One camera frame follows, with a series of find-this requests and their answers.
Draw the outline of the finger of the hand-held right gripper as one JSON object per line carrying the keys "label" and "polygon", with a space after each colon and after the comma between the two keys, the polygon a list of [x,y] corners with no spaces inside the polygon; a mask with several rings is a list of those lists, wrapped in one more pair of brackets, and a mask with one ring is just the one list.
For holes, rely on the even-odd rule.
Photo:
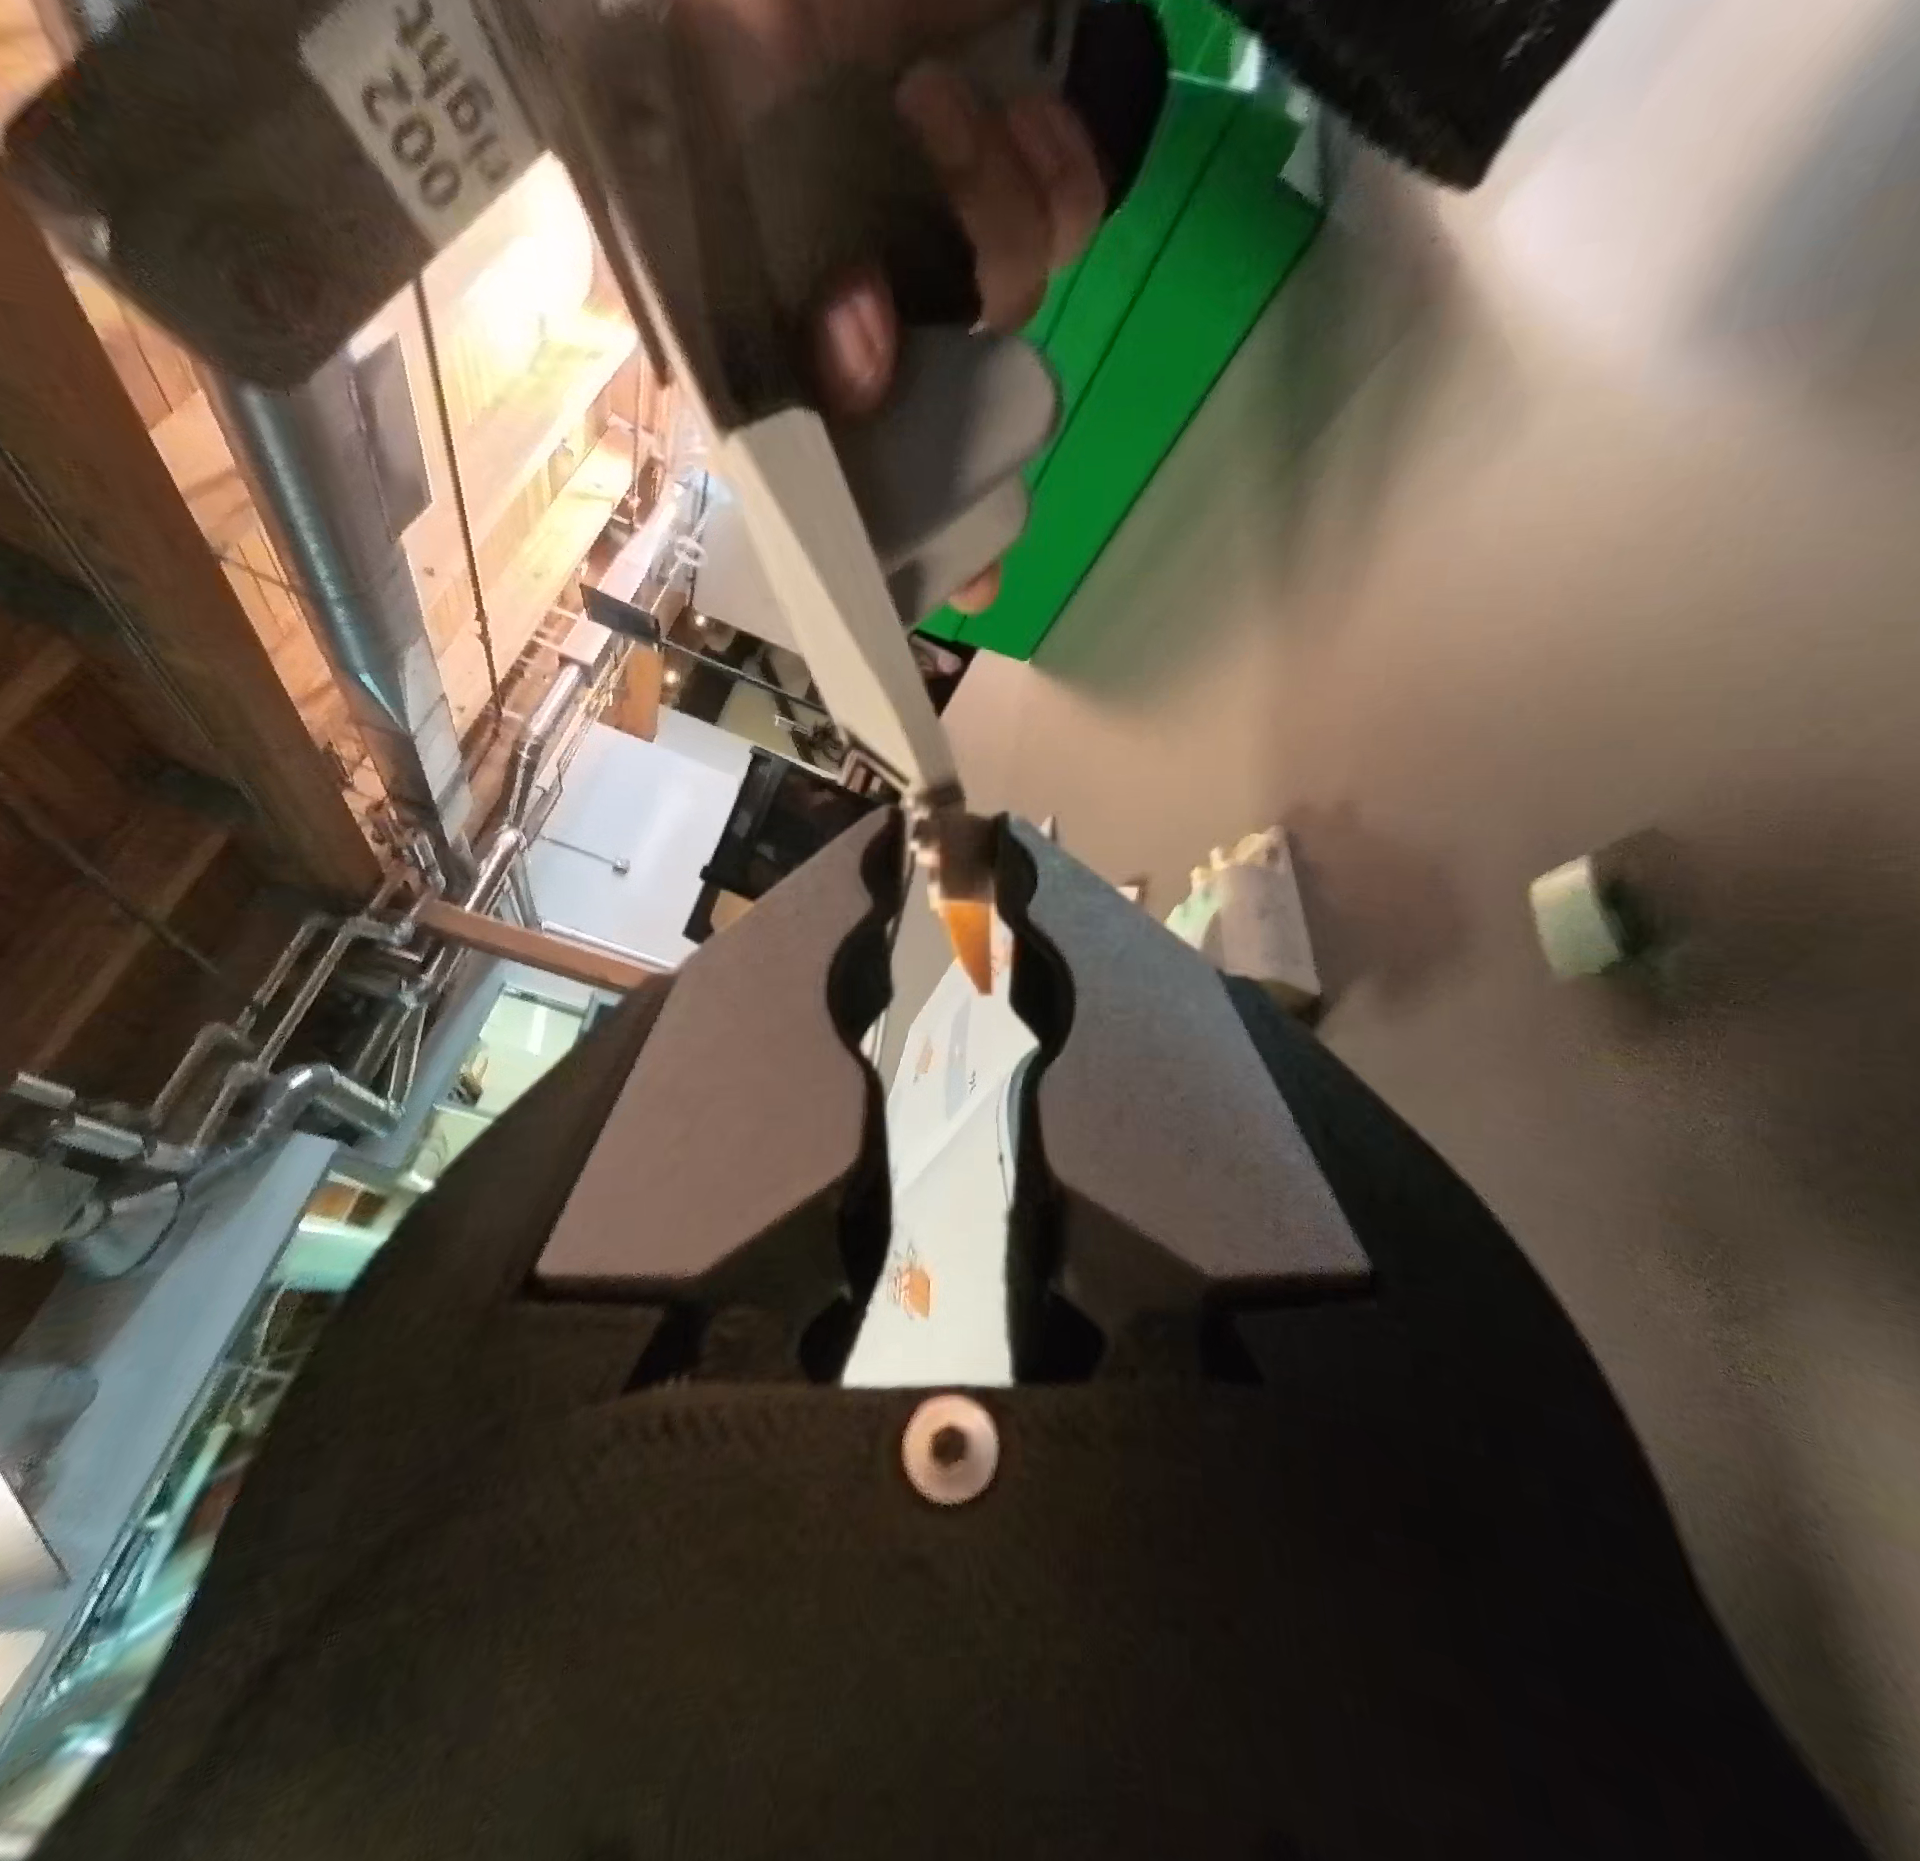
{"label": "finger of the hand-held right gripper", "polygon": [[919,812],[966,803],[911,631],[1027,532],[1054,368],[1015,335],[907,330],[881,407],[731,433],[731,488],[829,717]]}

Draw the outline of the person's right hand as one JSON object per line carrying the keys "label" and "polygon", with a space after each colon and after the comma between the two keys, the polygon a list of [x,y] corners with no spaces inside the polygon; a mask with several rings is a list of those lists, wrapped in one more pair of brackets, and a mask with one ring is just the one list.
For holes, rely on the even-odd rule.
{"label": "person's right hand", "polygon": [[1021,330],[1112,211],[1115,164],[1081,106],[1046,87],[987,97],[965,69],[972,38],[1040,0],[672,3],[746,131],[834,79],[886,103],[965,234],[984,330]]}

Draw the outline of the large cream lego assembly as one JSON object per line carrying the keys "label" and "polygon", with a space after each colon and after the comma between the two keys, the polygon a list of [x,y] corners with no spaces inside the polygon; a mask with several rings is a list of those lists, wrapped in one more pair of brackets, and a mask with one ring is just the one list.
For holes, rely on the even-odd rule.
{"label": "large cream lego assembly", "polygon": [[1166,926],[1218,974],[1260,986],[1284,1014],[1318,1017],[1322,974],[1284,825],[1214,848]]}

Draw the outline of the open instruction booklet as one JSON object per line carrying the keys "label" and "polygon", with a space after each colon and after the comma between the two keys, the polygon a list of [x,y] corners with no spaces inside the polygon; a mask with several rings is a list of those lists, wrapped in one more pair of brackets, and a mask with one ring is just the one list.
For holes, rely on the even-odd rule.
{"label": "open instruction booklet", "polygon": [[850,1390],[1012,1382],[1007,1245],[1037,1038],[1012,1006],[1004,918],[993,956],[993,992],[947,967],[901,1048],[886,1099],[893,1233],[842,1367]]}

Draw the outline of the orange and cream lego assembly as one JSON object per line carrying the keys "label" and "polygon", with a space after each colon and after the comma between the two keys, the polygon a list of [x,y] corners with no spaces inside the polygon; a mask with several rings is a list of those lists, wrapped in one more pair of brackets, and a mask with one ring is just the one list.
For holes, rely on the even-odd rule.
{"label": "orange and cream lego assembly", "polygon": [[975,987],[996,992],[999,918],[999,820],[965,803],[919,803],[911,810],[914,862],[927,879],[927,901],[946,926],[950,956]]}

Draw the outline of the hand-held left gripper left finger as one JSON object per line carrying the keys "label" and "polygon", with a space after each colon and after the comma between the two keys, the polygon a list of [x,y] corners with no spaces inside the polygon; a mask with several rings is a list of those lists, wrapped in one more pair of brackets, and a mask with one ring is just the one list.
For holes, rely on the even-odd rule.
{"label": "hand-held left gripper left finger", "polygon": [[667,987],[532,1280],[579,1303],[862,1322],[893,1245],[881,1086],[901,810],[872,810]]}

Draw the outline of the cluster of metal ceiling pipes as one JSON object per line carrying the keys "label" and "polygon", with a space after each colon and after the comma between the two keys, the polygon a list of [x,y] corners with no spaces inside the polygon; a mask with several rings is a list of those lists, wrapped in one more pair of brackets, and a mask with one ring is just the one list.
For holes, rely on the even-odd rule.
{"label": "cluster of metal ceiling pipes", "polygon": [[57,1076],[66,1022],[4,1070],[4,1261],[63,1258],[95,1277],[141,1269],[187,1208],[285,1138],[389,1135],[416,1097],[427,1036],[469,967],[435,903],[479,914],[526,861],[502,824],[466,889],[393,877],[358,914],[310,914],[224,1019],[210,1019],[144,1099]]}

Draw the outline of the small pale lego slope block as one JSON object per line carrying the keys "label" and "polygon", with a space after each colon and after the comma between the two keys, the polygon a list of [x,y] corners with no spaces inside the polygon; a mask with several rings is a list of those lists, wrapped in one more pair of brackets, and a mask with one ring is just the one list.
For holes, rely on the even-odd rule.
{"label": "small pale lego slope block", "polygon": [[1604,980],[1638,952],[1618,883],[1597,855],[1541,872],[1528,884],[1528,914],[1537,948],[1562,982]]}

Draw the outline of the black mesh chair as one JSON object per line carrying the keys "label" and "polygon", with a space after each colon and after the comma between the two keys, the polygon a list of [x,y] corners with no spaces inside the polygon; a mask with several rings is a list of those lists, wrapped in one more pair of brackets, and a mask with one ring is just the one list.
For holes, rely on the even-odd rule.
{"label": "black mesh chair", "polygon": [[728,898],[742,906],[762,901],[863,816],[895,803],[899,791],[881,778],[850,788],[753,745],[731,820],[701,867],[683,936],[706,944],[724,926]]}

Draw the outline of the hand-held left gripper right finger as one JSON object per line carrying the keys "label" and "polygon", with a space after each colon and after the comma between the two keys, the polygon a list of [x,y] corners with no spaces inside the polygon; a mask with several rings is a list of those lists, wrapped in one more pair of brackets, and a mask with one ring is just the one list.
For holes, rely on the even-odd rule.
{"label": "hand-held left gripper right finger", "polygon": [[1036,1038],[1007,1206],[1010,1340],[1130,1340],[1376,1269],[1225,975],[1033,824],[999,820],[1010,1010]]}

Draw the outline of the green plastic bin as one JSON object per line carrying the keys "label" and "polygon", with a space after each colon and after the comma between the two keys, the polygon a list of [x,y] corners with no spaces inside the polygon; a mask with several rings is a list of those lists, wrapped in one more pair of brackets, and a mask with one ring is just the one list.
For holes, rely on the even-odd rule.
{"label": "green plastic bin", "polygon": [[1060,381],[1062,424],[1027,474],[1028,524],[996,603],[919,623],[947,645],[1037,652],[1324,215],[1316,97],[1216,0],[1138,3],[1173,62],[1157,135],[1027,327]]}

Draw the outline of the silver flexible duct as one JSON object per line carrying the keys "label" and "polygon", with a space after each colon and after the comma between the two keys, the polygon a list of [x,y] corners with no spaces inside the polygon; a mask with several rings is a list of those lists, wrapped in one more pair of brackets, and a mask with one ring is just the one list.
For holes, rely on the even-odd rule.
{"label": "silver flexible duct", "polygon": [[351,362],[331,357],[289,392],[217,374],[210,402],[395,816],[447,867],[466,862],[466,755]]}

